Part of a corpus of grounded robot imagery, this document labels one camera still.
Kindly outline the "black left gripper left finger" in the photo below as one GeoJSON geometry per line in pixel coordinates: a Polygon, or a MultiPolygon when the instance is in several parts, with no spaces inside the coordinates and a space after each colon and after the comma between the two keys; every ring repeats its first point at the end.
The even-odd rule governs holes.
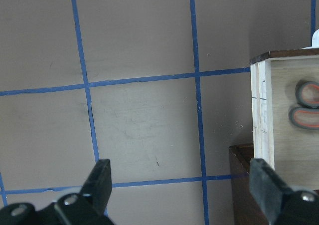
{"type": "Polygon", "coordinates": [[[111,163],[109,159],[100,159],[96,162],[79,194],[98,214],[104,214],[111,195],[111,163]]]}

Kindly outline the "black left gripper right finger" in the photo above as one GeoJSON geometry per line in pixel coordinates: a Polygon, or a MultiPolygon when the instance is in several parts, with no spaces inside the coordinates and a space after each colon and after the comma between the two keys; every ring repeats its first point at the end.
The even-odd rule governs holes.
{"type": "Polygon", "coordinates": [[[270,223],[275,223],[286,201],[294,193],[269,164],[261,158],[250,161],[249,190],[270,223]]]}

